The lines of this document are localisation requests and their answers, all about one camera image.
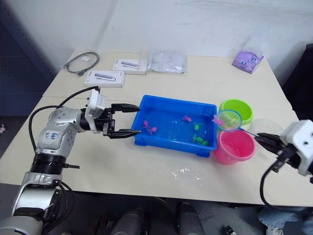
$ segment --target white table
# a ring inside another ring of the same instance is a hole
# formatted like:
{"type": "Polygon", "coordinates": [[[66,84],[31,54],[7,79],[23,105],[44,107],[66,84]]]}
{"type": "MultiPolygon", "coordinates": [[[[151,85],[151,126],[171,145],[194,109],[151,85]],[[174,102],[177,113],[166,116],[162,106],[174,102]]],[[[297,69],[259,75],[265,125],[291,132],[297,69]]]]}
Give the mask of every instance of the white table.
{"type": "MultiPolygon", "coordinates": [[[[59,104],[63,98],[43,97],[37,108],[59,104]]],[[[82,108],[85,99],[75,98],[67,106],[82,108]]],[[[38,113],[33,120],[37,137],[52,110],[38,113]]],[[[254,109],[255,119],[269,118],[286,128],[297,121],[294,111],[254,109]]],[[[115,114],[117,128],[129,128],[134,113],[115,114]]],[[[20,184],[29,170],[34,153],[28,136],[28,120],[0,159],[0,182],[20,184]]],[[[134,145],[134,139],[110,140],[101,134],[80,133],[68,163],[81,169],[64,169],[64,182],[74,190],[131,195],[188,198],[210,201],[261,204],[259,183],[275,158],[257,150],[252,159],[222,165],[210,158],[151,146],[134,145]]],[[[308,177],[289,166],[271,173],[265,183],[269,202],[278,205],[313,206],[313,187],[308,177]]]]}
{"type": "MultiPolygon", "coordinates": [[[[71,58],[80,54],[75,51],[71,58]]],[[[139,54],[102,52],[93,70],[111,70],[115,59],[139,58],[139,54]]],[[[148,73],[126,75],[123,88],[102,88],[109,100],[140,102],[145,94],[196,102],[221,104],[229,98],[242,99],[253,108],[292,110],[266,59],[253,73],[231,65],[233,58],[189,56],[187,75],[148,73]]],[[[44,96],[68,97],[84,86],[86,75],[61,70],[44,96]]],[[[77,97],[86,98],[86,94],[77,97]]]]}

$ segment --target clear plastic bag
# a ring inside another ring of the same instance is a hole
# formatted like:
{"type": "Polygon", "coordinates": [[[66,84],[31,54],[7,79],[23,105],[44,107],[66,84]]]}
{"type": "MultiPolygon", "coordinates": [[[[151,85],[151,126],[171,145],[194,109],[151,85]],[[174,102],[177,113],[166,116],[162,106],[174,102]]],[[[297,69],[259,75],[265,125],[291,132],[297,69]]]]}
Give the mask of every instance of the clear plastic bag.
{"type": "Polygon", "coordinates": [[[177,52],[152,50],[149,57],[149,71],[186,73],[186,55],[177,52]]]}

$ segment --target pink toy fish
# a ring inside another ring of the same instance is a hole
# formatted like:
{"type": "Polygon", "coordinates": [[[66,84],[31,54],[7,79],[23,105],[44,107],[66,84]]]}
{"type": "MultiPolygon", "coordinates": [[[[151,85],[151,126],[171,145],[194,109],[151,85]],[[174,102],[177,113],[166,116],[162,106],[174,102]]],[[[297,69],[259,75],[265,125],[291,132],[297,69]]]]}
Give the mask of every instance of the pink toy fish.
{"type": "Polygon", "coordinates": [[[185,121],[188,121],[188,122],[191,122],[191,121],[192,121],[192,119],[191,119],[188,115],[184,115],[184,116],[182,117],[182,119],[185,120],[185,121]]]}
{"type": "Polygon", "coordinates": [[[150,135],[152,135],[154,132],[157,131],[156,127],[152,127],[150,130],[147,130],[149,132],[150,135]]]}
{"type": "Polygon", "coordinates": [[[148,123],[147,120],[143,121],[143,128],[146,128],[146,129],[150,128],[149,123],[148,123]]]}
{"type": "Polygon", "coordinates": [[[224,126],[223,120],[220,120],[217,115],[214,115],[213,117],[214,118],[213,118],[212,122],[214,122],[215,124],[217,124],[219,126],[224,126]]]}

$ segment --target white wall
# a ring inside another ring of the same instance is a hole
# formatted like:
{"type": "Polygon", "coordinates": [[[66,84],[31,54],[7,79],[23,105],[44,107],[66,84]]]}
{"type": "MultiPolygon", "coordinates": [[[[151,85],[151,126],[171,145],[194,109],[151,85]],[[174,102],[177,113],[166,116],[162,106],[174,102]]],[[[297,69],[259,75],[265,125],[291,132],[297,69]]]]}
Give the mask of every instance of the white wall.
{"type": "Polygon", "coordinates": [[[234,56],[253,34],[280,83],[313,42],[312,0],[6,0],[55,70],[76,49],[234,56]]]}

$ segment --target pink bucket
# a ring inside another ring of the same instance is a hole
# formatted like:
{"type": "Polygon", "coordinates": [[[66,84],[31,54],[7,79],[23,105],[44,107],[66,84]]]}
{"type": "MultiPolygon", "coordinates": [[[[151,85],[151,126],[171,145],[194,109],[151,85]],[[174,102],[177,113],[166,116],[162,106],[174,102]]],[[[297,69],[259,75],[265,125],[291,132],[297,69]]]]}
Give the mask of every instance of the pink bucket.
{"type": "Polygon", "coordinates": [[[255,153],[254,140],[244,131],[221,131],[217,137],[218,147],[214,150],[216,159],[222,164],[244,162],[255,153]]]}

